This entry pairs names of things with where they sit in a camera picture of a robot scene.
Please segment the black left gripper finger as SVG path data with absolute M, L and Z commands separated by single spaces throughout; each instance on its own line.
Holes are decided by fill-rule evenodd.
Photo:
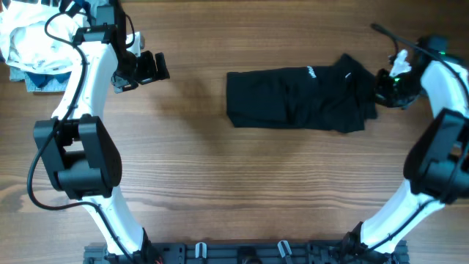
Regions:
M 168 68 L 166 66 L 166 60 L 162 52 L 155 55 L 155 64 L 157 68 L 157 79 L 165 80 L 170 78 Z
M 141 85 L 156 81 L 158 72 L 151 51 L 144 51 L 138 58 L 138 82 Z

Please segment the black t-shirt with logo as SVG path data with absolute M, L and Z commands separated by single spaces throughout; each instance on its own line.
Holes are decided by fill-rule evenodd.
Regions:
M 226 114 L 236 128 L 362 131 L 377 119 L 374 85 L 348 54 L 330 66 L 229 72 Z

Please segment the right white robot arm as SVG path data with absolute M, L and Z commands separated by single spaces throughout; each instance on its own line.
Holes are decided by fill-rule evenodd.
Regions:
M 226 113 L 237 128 L 351 133 L 377 117 L 377 105 L 405 107 L 421 93 L 434 119 L 406 157 L 396 193 L 344 237 L 341 253 L 358 258 L 392 252 L 426 216 L 468 197 L 468 69 L 458 58 L 400 51 L 377 74 L 347 54 L 329 66 L 229 72 Z

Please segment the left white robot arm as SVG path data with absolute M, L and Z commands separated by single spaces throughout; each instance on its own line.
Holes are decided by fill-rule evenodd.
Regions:
M 36 122 L 34 140 L 51 185 L 63 191 L 69 208 L 83 207 L 105 240 L 110 263 L 161 263 L 144 228 L 133 217 L 119 187 L 122 160 L 102 117 L 107 87 L 126 92 L 169 78 L 164 55 L 144 51 L 139 39 L 110 24 L 78 29 L 76 71 L 52 118 Z

